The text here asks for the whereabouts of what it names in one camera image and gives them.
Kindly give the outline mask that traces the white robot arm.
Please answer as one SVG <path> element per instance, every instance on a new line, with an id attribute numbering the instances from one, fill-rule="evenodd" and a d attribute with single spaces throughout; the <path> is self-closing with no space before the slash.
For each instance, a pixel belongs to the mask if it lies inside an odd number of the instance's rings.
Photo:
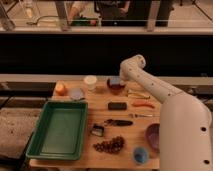
<path id="1" fill-rule="evenodd" d="M 134 80 L 155 97 L 160 109 L 160 171 L 213 171 L 212 115 L 198 98 L 145 72 L 142 55 L 120 64 L 122 80 Z"/>

